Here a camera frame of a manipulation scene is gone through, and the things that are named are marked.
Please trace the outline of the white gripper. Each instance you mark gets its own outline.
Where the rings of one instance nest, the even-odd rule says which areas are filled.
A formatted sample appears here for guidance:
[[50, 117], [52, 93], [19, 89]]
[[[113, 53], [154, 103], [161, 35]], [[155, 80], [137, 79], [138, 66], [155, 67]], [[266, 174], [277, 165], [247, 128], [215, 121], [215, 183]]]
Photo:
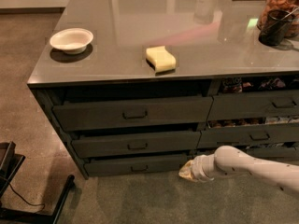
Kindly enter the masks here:
[[213, 155], [196, 156], [193, 160], [187, 161], [184, 166], [187, 169], [181, 168], [178, 172], [181, 178], [192, 182], [209, 182], [214, 179]]

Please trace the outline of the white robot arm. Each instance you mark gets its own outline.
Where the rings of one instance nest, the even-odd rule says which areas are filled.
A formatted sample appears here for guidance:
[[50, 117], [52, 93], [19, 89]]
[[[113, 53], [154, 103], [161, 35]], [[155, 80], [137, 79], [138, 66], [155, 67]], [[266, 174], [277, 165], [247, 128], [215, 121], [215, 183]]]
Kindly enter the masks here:
[[299, 195], [299, 166], [252, 157], [238, 148], [218, 147], [213, 154], [187, 161], [178, 175], [192, 182], [251, 175], [293, 197]]

